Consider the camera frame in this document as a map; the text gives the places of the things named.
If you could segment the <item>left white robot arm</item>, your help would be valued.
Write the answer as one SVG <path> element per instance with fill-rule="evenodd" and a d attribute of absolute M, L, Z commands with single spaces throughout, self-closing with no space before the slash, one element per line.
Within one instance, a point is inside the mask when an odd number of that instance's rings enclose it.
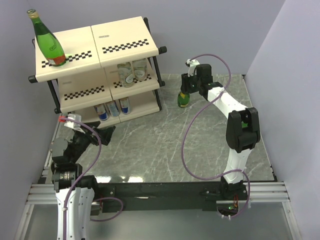
<path fill-rule="evenodd" d="M 57 200 L 57 239 L 87 240 L 92 202 L 100 195 L 94 175 L 84 175 L 77 162 L 90 145 L 107 146 L 115 126 L 99 128 L 99 122 L 73 130 L 70 139 L 56 138 L 50 146 L 53 189 Z"/>

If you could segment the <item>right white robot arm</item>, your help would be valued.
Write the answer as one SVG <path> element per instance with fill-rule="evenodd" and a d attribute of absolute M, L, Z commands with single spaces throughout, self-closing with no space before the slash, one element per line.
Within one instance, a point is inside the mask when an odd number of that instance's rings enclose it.
<path fill-rule="evenodd" d="M 248 157 L 261 139 L 258 110 L 241 104 L 221 83 L 214 82 L 210 64 L 188 59 L 186 66 L 188 72 L 181 75 L 181 93 L 198 92 L 227 118 L 225 138 L 229 155 L 225 175 L 221 177 L 225 184 L 219 187 L 219 193 L 222 198 L 230 200 L 237 194 L 235 184 L 243 180 Z"/>

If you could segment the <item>blue energy drink can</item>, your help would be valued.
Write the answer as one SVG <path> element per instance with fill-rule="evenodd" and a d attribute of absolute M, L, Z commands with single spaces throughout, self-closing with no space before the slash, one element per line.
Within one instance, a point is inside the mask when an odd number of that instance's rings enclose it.
<path fill-rule="evenodd" d="M 119 103 L 123 114 L 128 115 L 131 113 L 131 104 L 129 97 L 120 98 Z"/>

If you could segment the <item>green glass bottle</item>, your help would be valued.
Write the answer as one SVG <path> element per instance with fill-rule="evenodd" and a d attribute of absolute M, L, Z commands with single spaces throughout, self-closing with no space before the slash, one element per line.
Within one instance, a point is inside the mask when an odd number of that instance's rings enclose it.
<path fill-rule="evenodd" d="M 245 122 L 242 122 L 241 124 L 242 124 L 242 128 L 246 128 L 248 126 L 248 124 Z"/>
<path fill-rule="evenodd" d="M 27 15 L 33 24 L 36 42 L 45 59 L 53 67 L 64 65 L 67 61 L 66 55 L 56 36 L 42 22 L 35 9 L 29 9 Z"/>
<path fill-rule="evenodd" d="M 183 93 L 182 91 L 179 92 L 177 96 L 177 105 L 180 108 L 186 108 L 190 102 L 190 94 Z"/>

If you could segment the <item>silver energy drink can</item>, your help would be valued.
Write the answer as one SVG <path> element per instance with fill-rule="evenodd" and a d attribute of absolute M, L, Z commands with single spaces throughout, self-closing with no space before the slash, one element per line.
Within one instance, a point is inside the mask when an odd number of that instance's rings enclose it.
<path fill-rule="evenodd" d="M 109 118 L 106 107 L 103 103 L 95 105 L 94 109 L 101 121 L 106 121 Z"/>
<path fill-rule="evenodd" d="M 113 100 L 113 101 L 109 101 L 109 102 L 106 102 L 105 103 L 110 115 L 112 117 L 118 117 L 119 116 L 119 109 L 118 109 L 118 106 L 116 104 L 116 102 Z"/>

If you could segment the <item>green glass bottle back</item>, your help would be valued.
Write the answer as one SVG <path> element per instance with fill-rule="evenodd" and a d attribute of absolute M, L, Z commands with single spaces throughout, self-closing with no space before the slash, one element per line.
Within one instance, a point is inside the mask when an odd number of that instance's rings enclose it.
<path fill-rule="evenodd" d="M 190 94 L 183 93 L 182 91 L 179 92 L 177 96 L 177 105 L 180 108 L 186 108 L 190 102 Z"/>

